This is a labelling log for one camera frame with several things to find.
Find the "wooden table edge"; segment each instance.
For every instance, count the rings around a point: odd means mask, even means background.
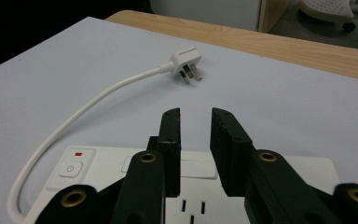
[[[358,49],[130,10],[106,20],[358,78]]]

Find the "plug prongs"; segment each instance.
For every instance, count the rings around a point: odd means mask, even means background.
[[[188,76],[186,76],[186,74],[183,71],[179,72],[181,77],[183,78],[183,80],[185,81],[186,84],[190,84],[190,79],[188,78]]]
[[[185,69],[185,73],[186,73],[186,75],[187,75],[189,78],[193,78],[193,77],[194,77],[193,71],[191,70],[190,67],[188,67],[187,64],[185,64],[185,65],[183,66],[183,69]]]
[[[202,74],[199,72],[199,69],[197,69],[197,66],[195,64],[191,64],[190,69],[196,76],[197,80],[200,81],[202,79]]]

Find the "socket holes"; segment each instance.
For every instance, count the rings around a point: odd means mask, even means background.
[[[186,200],[182,200],[182,212],[186,210]]]
[[[201,213],[205,214],[205,202],[201,203]]]

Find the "power socket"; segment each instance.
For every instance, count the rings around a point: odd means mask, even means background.
[[[124,177],[132,155],[140,148],[68,147],[43,187],[24,223],[35,223],[41,211],[61,189],[87,184],[98,191]],[[223,191],[210,152],[182,151],[181,194],[166,200],[168,224],[250,223],[244,199]],[[339,183],[333,163],[324,158],[285,156],[298,174],[313,187],[331,193]]]

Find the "white wall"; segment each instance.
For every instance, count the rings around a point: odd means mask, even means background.
[[[259,0],[150,0],[156,14],[257,30]]]

